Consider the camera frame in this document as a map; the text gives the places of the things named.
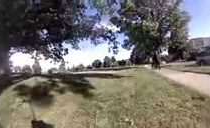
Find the green lawn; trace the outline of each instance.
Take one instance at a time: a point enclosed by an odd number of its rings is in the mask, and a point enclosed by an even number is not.
[[[199,67],[196,65],[176,65],[176,66],[166,66],[166,69],[182,71],[182,72],[192,72],[192,73],[200,73],[200,74],[208,74],[210,75],[210,66]]]
[[[144,68],[117,74],[38,77],[13,85],[0,95],[1,125],[29,128],[35,113],[54,128],[210,127],[210,98]]]

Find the sky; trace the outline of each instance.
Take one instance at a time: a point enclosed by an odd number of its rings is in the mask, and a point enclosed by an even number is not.
[[[209,37],[210,36],[210,0],[184,0],[183,8],[191,16],[189,23],[189,38],[196,37]],[[104,17],[102,24],[106,26],[108,19]],[[121,35],[118,39],[120,42],[125,37]],[[82,63],[87,66],[94,60],[100,59],[101,61],[105,56],[113,56],[112,53],[108,52],[108,44],[100,44],[94,46],[89,41],[83,41],[80,43],[81,50],[70,49],[69,54],[65,56],[65,61],[68,61],[67,67],[72,67]],[[131,51],[122,49],[119,47],[119,53],[114,55],[117,60],[128,59]],[[16,53],[11,58],[14,66],[33,65],[33,60],[30,55]],[[43,71],[47,71],[51,67],[58,68],[59,64],[54,65],[50,61],[41,60],[40,65]]]

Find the sidewalk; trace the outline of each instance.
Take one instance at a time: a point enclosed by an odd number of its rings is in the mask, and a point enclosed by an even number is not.
[[[177,83],[183,84],[189,88],[197,90],[200,93],[210,96],[210,75],[180,72],[168,69],[154,71]]]

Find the tree trunk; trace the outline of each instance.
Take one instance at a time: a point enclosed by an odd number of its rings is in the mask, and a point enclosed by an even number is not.
[[[0,75],[10,74],[9,48],[0,49]]]

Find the car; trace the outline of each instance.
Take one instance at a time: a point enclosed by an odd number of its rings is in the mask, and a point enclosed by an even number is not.
[[[199,66],[210,65],[210,51],[204,51],[196,56],[196,63]]]

